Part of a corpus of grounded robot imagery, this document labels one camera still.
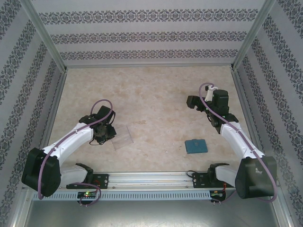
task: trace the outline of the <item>white robotic arm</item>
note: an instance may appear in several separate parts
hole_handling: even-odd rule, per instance
[[[92,184],[93,170],[88,166],[81,163],[72,167],[61,166],[82,144],[93,139],[102,145],[112,139],[116,131],[111,125],[113,120],[110,121],[115,114],[102,106],[97,114],[82,117],[69,133],[52,145],[32,149],[27,156],[21,181],[37,191],[40,184],[44,196],[52,195],[60,186],[83,182]]]
[[[85,126],[85,123],[78,123],[69,133],[67,133],[64,137],[69,135],[71,132],[78,130],[79,128]],[[90,127],[87,127],[69,138],[67,138],[60,146],[51,154],[51,157],[56,156],[59,161],[60,173],[61,173],[61,182],[60,187],[66,186],[75,182],[83,182],[86,175],[87,170],[81,166],[74,165],[72,167],[64,167],[62,168],[63,162],[67,159],[69,155],[71,155],[75,150],[77,150],[82,144],[91,141],[94,136],[94,130]],[[50,150],[58,144],[59,139],[52,145],[43,148],[44,153],[48,154]]]
[[[200,96],[187,98],[187,106],[191,109],[197,106],[198,111],[206,112],[212,126],[228,141],[238,156],[240,165],[238,169],[233,169],[227,163],[212,164],[207,177],[195,178],[196,185],[198,182],[199,185],[211,185],[221,181],[235,187],[243,199],[272,196],[275,190],[273,182],[276,182],[276,161],[273,157],[266,157],[253,145],[243,132],[238,119],[229,113],[227,91],[218,90],[212,85],[206,87],[207,96],[203,98],[201,87]]]

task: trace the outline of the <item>wall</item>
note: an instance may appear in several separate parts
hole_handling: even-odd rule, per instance
[[[303,226],[303,1],[278,0],[238,68],[264,152]]]
[[[264,0],[34,0],[68,66],[232,63]]]
[[[0,0],[0,227],[18,200],[27,153],[39,147],[62,73],[20,2]]]

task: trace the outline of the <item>transparent plastic sheet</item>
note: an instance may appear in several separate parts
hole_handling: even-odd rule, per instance
[[[127,126],[116,129],[116,133],[117,135],[111,140],[115,150],[134,142]]]

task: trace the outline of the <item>cable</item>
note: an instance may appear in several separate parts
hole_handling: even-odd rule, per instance
[[[114,122],[114,120],[115,120],[115,117],[116,117],[116,113],[114,112],[114,118],[113,118],[112,122],[108,123],[108,124],[112,124]]]
[[[103,144],[91,144],[92,141],[94,141],[94,140],[95,140],[95,138],[93,138],[93,139],[89,142],[89,144],[90,144],[91,146],[100,146],[100,145],[103,145]]]
[[[93,202],[91,202],[89,204],[83,204],[83,203],[81,203],[82,199],[84,198],[84,197],[81,197],[80,201],[79,201],[80,206],[89,207],[89,206],[95,204],[96,202],[98,202],[99,199],[101,198],[101,189],[97,185],[89,184],[89,183],[73,183],[73,184],[85,185],[85,186],[93,186],[93,187],[96,188],[96,193],[97,193],[97,191],[99,191],[99,196]]]
[[[193,173],[195,173],[195,174],[198,174],[198,172],[196,172],[196,171],[193,171],[193,170],[188,170],[187,172],[186,172],[186,175],[187,176],[189,176],[190,178],[193,178],[193,176],[191,175],[188,175],[188,172],[193,172]]]
[[[211,198],[210,202],[211,202],[211,201],[214,201],[214,205],[215,205],[215,202],[218,202],[220,205],[221,205],[221,203],[222,203],[220,200],[214,199],[214,198]]]
[[[229,197],[227,197],[225,200],[223,200],[221,203],[225,203],[226,201],[230,200],[232,196],[237,194],[237,191],[235,190]]]
[[[207,118],[208,118],[208,121],[209,121],[209,122],[212,122],[212,120],[210,120],[210,117],[209,117],[208,115],[207,115]]]
[[[214,86],[213,83],[203,83],[201,84],[200,88],[199,88],[199,97],[201,99],[201,102],[204,104],[204,106],[213,114],[215,115],[216,117],[218,117],[219,119],[221,119],[222,121],[224,121],[226,124],[228,124],[229,126],[231,126],[237,133],[239,133],[239,135],[242,137],[242,139],[244,140],[244,142],[247,144],[247,146],[250,148],[251,152],[254,154],[254,156],[256,156],[256,158],[258,159],[258,161],[261,163],[262,167],[265,169],[265,172],[267,173],[267,175],[269,176],[269,179],[274,187],[274,196],[270,199],[270,200],[264,200],[264,199],[260,199],[258,198],[259,200],[261,201],[264,201],[264,202],[273,202],[276,198],[277,198],[277,195],[278,195],[278,189],[276,187],[276,183],[275,183],[275,180],[273,178],[273,176],[271,175],[269,169],[267,168],[267,166],[265,165],[265,163],[262,161],[262,159],[259,157],[259,155],[256,153],[256,151],[254,150],[254,148],[251,146],[251,144],[247,141],[247,139],[245,138],[245,136],[243,135],[243,133],[237,128],[235,127],[234,125],[232,125],[231,123],[229,123],[227,120],[225,120],[224,118],[222,118],[220,115],[218,115],[216,112],[214,112],[212,109],[209,108],[209,106],[206,104],[206,102],[203,100],[202,98],[202,94],[201,94],[201,89],[204,85],[211,85],[211,86]]]
[[[105,120],[105,119],[112,113],[112,111],[113,111],[113,104],[112,104],[109,100],[107,100],[107,99],[100,99],[100,100],[98,100],[98,101],[93,105],[93,107],[92,107],[92,109],[91,109],[90,112],[93,111],[93,109],[94,109],[94,107],[95,107],[95,105],[96,105],[97,103],[103,102],[103,101],[106,101],[106,102],[108,102],[108,103],[110,104],[110,111],[108,112],[108,114],[107,114],[105,117],[103,117],[103,118],[101,118],[100,120],[97,120],[97,121],[95,121],[95,122],[93,122],[93,123],[84,125],[84,126],[82,126],[81,128],[79,128],[79,129],[77,129],[77,130],[75,130],[75,131],[72,131],[70,134],[68,134],[68,135],[65,136],[62,140],[60,140],[60,141],[59,141],[59,142],[58,142],[58,143],[57,143],[57,144],[48,152],[48,154],[45,156],[45,158],[44,158],[44,160],[43,160],[43,162],[42,162],[42,164],[41,164],[41,168],[40,168],[40,172],[39,172],[39,178],[38,178],[38,198],[39,198],[40,200],[43,199],[43,195],[41,194],[41,180],[42,180],[42,173],[43,173],[44,166],[45,166],[45,163],[46,163],[47,159],[48,159],[48,158],[50,157],[50,155],[51,155],[51,154],[60,146],[60,144],[62,144],[62,143],[63,143],[66,139],[68,139],[70,136],[72,136],[73,134],[75,134],[75,133],[81,131],[82,129],[85,129],[85,128],[91,126],[91,125],[97,124],[97,123],[99,123],[99,122]]]
[[[225,182],[223,183],[223,190],[222,190],[222,192],[223,192],[223,194],[226,193],[226,183]]]

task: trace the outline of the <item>blue block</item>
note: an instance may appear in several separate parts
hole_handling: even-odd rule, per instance
[[[186,140],[185,148],[188,154],[208,152],[205,140]]]

